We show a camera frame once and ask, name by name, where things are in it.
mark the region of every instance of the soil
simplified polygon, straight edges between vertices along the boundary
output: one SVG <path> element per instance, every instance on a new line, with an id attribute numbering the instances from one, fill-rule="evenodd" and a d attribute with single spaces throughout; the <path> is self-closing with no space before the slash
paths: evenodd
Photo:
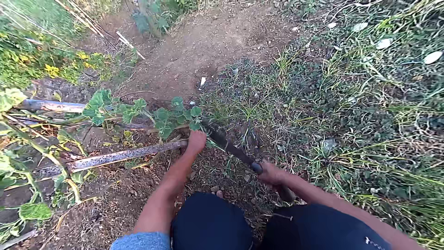
<path id="1" fill-rule="evenodd" d="M 118 44 L 116 31 L 120 31 L 146 57 L 134 68 L 134 74 L 123 84 L 105 83 L 116 96 L 136 91 L 126 98 L 144 98 L 148 103 L 170 100 L 182 96 L 185 101 L 198 101 L 198 84 L 208 77 L 206 87 L 215 82 L 224 67 L 242 57 L 257 63 L 270 64 L 283 46 L 296 38 L 291 24 L 283 18 L 271 2 L 227 2 L 205 11 L 198 11 L 179 22 L 163 40 L 141 35 L 126 5 L 118 15 L 108 16 L 101 26 L 108 31 L 108 41 L 91 34 L 78 47 L 92 52 L 115 53 Z M 90 89 L 79 93 L 90 95 Z M 187 131 L 174 136 L 187 137 Z M 89 153 L 104 154 L 131 148 L 136 143 L 152 145 L 158 137 L 133 132 L 134 141 L 105 147 L 112 142 L 101 128 L 82 128 L 78 138 Z M 180 155 L 181 149 L 165 152 L 152 166 L 134 169 L 127 178 L 111 185 L 97 200 L 89 200 L 69 210 L 58 209 L 52 220 L 42 225 L 37 236 L 13 249 L 109 249 L 118 237 L 131 231 L 143 205 L 157 187 L 163 174 Z M 190 181 L 177 206 L 192 193 L 217 192 L 230 203 L 241 207 L 259 241 L 271 211 L 282 203 L 278 194 L 256 180 L 255 175 L 242 163 L 218 149 L 205 148 L 192 166 Z M 96 194 L 106 185 L 118 180 L 125 171 L 123 164 L 112 164 L 96 169 L 97 177 L 81 186 L 83 198 Z M 58 219 L 66 213 L 59 230 Z"/>

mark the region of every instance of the pebble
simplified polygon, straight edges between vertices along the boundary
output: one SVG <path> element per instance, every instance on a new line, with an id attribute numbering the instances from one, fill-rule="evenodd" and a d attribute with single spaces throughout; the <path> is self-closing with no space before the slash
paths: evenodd
<path id="1" fill-rule="evenodd" d="M 212 192 L 217 192 L 217 191 L 220 190 L 220 188 L 219 188 L 218 185 L 216 185 L 216 186 L 212 187 L 210 190 L 211 190 Z"/>
<path id="2" fill-rule="evenodd" d="M 219 197 L 219 198 L 222 198 L 223 199 L 223 194 L 222 194 L 222 191 L 217 191 L 216 192 L 216 195 L 217 195 L 217 197 Z"/>

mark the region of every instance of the grass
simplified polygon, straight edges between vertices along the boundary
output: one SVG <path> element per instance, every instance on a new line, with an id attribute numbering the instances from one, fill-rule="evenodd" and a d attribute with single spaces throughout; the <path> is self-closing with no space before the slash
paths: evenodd
<path id="1" fill-rule="evenodd" d="M 303 36 L 270 66 L 227 67 L 202 97 L 206 112 L 250 153 L 255 131 L 280 167 L 443 249 L 444 59 L 422 60 L 444 48 L 444 3 L 307 3 L 319 9 Z"/>

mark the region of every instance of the stone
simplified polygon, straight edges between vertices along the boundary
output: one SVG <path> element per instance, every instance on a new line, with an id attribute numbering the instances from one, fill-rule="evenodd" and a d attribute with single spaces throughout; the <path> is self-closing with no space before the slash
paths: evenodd
<path id="1" fill-rule="evenodd" d="M 218 186 L 218 185 L 216 185 L 216 186 L 214 186 L 214 187 L 210 188 L 210 190 L 211 190 L 212 192 L 217 192 L 217 191 L 219 191 L 219 190 L 220 190 L 220 188 L 219 188 L 219 186 Z"/>

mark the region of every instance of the machete handle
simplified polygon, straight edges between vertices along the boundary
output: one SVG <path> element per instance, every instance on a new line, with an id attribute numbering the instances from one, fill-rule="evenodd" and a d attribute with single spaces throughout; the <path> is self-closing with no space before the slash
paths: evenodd
<path id="1" fill-rule="evenodd" d="M 260 175 L 264 172 L 264 169 L 262 168 L 262 166 L 259 163 L 253 162 L 250 164 L 250 167 L 258 175 Z M 274 187 L 277 190 L 279 197 L 281 197 L 281 200 L 283 200 L 285 202 L 293 202 L 294 201 L 293 192 L 287 186 L 277 185 Z"/>
<path id="2" fill-rule="evenodd" d="M 258 175 L 262 174 L 264 172 L 264 169 L 262 169 L 262 166 L 259 163 L 253 162 L 250 164 L 251 169 Z"/>

